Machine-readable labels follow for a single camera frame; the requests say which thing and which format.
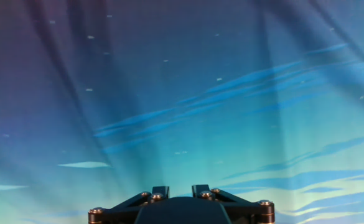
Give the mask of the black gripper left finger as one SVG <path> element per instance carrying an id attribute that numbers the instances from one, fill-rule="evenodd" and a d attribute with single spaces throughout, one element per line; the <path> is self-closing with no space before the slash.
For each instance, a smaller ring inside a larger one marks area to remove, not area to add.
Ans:
<path id="1" fill-rule="evenodd" d="M 92 208 L 88 212 L 89 224 L 133 224 L 146 206 L 169 198 L 169 186 L 153 187 L 141 192 L 113 208 Z"/>

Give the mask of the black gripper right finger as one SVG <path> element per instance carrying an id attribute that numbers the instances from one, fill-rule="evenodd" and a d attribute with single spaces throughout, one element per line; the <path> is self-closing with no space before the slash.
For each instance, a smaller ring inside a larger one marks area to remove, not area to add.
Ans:
<path id="1" fill-rule="evenodd" d="M 192 196 L 218 202 L 230 218 L 245 217 L 252 224 L 274 224 L 274 203 L 269 200 L 250 202 L 209 185 L 193 185 Z"/>

